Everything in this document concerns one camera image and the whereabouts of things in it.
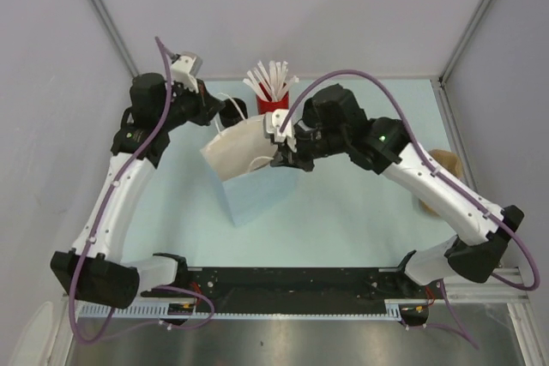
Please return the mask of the light blue paper bag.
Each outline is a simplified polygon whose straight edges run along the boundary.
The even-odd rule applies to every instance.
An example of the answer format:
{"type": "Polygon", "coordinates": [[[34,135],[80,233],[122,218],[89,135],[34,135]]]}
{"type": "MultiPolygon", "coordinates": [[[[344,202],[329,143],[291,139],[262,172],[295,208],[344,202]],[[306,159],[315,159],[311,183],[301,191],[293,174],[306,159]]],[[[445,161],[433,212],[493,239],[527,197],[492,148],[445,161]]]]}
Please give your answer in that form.
{"type": "Polygon", "coordinates": [[[263,118],[218,128],[201,149],[220,204],[237,227],[259,218],[297,186],[296,170],[270,165],[277,146],[264,137],[263,118]]]}

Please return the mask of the brown cardboard cup carrier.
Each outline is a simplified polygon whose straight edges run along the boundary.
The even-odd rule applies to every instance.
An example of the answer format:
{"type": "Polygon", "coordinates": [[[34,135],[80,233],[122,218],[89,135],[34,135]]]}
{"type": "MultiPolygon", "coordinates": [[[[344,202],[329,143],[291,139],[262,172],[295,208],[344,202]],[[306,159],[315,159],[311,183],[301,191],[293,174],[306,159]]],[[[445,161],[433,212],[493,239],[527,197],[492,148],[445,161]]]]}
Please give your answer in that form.
{"type": "MultiPolygon", "coordinates": [[[[432,149],[428,153],[432,159],[437,161],[446,171],[449,171],[454,177],[462,180],[463,165],[457,154],[443,149],[432,149]]],[[[419,199],[419,207],[423,212],[436,218],[439,217],[438,213],[421,199],[419,199]]]]}

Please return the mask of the black coffee cup stack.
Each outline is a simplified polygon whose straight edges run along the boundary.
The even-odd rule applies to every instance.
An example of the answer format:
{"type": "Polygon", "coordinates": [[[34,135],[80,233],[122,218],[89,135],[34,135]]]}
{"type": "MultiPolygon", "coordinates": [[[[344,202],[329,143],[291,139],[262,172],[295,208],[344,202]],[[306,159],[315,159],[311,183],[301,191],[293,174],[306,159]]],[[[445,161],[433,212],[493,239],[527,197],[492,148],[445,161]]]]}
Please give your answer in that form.
{"type": "Polygon", "coordinates": [[[247,106],[242,99],[225,99],[223,103],[219,117],[224,128],[230,128],[248,118],[247,106]]]}

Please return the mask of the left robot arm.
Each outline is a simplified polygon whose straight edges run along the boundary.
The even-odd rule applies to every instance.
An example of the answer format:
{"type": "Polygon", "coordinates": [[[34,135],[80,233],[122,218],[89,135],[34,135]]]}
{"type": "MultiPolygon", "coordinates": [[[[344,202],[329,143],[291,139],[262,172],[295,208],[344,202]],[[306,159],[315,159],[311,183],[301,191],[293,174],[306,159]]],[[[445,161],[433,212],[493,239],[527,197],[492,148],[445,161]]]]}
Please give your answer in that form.
{"type": "Polygon", "coordinates": [[[128,308],[142,292],[159,286],[171,297],[189,289],[185,258],[155,253],[123,263],[124,240],[170,143],[170,131],[186,123],[208,126],[224,106],[202,80],[195,91],[173,82],[167,104],[166,80],[158,73],[135,77],[130,99],[113,138],[109,169],[94,209],[70,250],[57,251],[51,258],[51,270],[71,299],[117,309],[128,308]]]}

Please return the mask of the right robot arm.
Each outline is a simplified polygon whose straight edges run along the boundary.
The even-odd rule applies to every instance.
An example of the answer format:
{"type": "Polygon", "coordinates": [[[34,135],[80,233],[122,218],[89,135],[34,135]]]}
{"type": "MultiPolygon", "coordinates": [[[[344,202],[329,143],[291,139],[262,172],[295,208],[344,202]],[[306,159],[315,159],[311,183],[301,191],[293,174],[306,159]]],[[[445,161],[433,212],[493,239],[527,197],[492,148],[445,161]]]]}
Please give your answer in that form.
{"type": "Polygon", "coordinates": [[[273,167],[312,171],[316,159],[345,153],[366,171],[399,184],[449,224],[455,235],[401,261],[395,287],[416,298],[434,280],[457,274],[474,283],[491,276],[507,249],[510,234],[524,217],[515,206],[483,200],[445,170],[423,147],[413,145],[403,121],[369,118],[354,94],[339,84],[305,101],[296,124],[284,124],[288,110],[266,114],[264,133],[277,146],[273,167]]]}

